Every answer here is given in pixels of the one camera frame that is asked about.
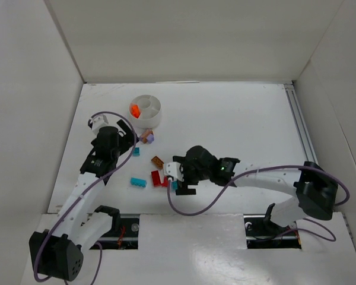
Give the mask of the teal square lego brick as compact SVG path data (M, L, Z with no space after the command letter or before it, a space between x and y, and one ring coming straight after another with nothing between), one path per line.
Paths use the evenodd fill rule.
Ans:
M176 191L178 188L177 181L172 181L170 184L171 191Z

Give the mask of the orange lego brick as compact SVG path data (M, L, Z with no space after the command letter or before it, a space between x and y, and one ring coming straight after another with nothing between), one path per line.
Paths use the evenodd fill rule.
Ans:
M141 115L141 111L137 104L130 105L130 113L134 118L139 118Z

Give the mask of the small teal square lego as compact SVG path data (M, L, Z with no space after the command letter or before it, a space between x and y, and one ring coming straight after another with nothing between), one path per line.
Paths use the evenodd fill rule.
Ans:
M139 147L135 147L132 155L135 156L135 157L139 157L141 155L140 148Z

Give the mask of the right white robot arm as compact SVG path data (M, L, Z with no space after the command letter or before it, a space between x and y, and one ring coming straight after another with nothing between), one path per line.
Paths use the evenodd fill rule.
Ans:
M224 189L252 187L289 195L289 199L269 205L257 224L247 224L250 232L268 236L279 235L303 218L331 220L338 191L336 179L316 163L261 167L237 158L216 158L200 145L190 148L185 156L173 156L164 173L177 182L176 195L194 195L193 186L208 180Z

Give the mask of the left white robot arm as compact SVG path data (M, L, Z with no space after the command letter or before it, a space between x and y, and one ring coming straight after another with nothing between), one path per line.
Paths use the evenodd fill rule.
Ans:
M34 232L30 237L33 274L38 282L50 278L74 281L81 271L84 254L105 233L119 228L117 208L100 205L92 215L88 212L111 175L124 165L118 162L119 157L125 153L132 155L138 137L125 118L110 126L105 116L100 115L91 119L90 126L96 137L73 191L51 228Z

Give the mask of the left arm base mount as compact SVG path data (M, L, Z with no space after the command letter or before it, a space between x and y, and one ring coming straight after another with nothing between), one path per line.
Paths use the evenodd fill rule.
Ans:
M119 214L119 227L111 228L98 240L103 250L134 250L138 249L140 216Z

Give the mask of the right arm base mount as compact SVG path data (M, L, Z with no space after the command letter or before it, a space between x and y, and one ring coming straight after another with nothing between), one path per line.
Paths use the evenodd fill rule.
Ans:
M244 228L248 249L301 249L297 231L288 232L296 223L281 227L265 221L263 215L244 215Z

